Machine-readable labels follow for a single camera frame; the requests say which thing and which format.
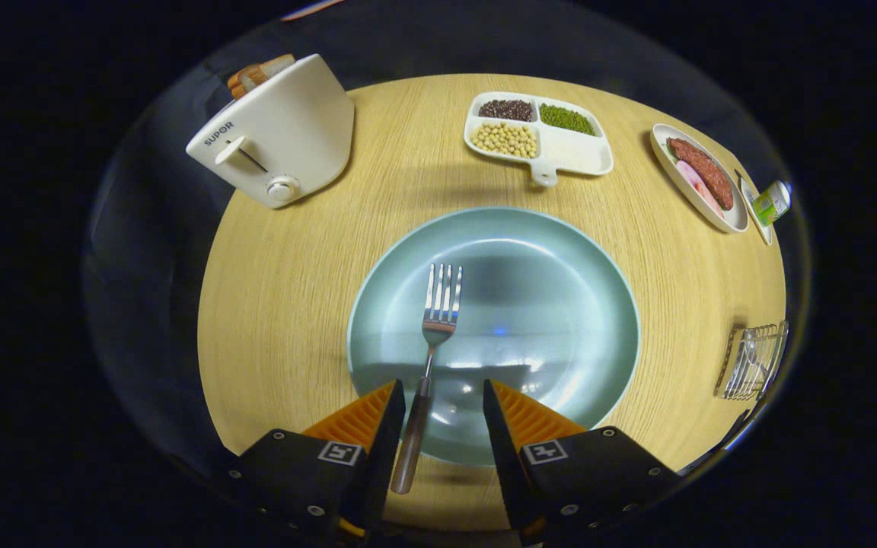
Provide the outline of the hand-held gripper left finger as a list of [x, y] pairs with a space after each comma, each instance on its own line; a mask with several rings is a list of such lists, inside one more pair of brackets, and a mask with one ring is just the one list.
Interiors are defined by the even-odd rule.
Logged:
[[405, 413], [394, 379], [303, 432], [275, 428], [217, 471], [217, 490], [296, 541], [368, 541], [380, 526]]

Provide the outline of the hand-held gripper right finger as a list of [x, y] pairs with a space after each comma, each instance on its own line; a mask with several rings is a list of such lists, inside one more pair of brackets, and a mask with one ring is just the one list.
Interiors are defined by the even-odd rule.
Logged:
[[594, 545], [682, 487], [618, 428], [587, 429], [505, 383], [483, 414], [509, 526], [524, 545]]

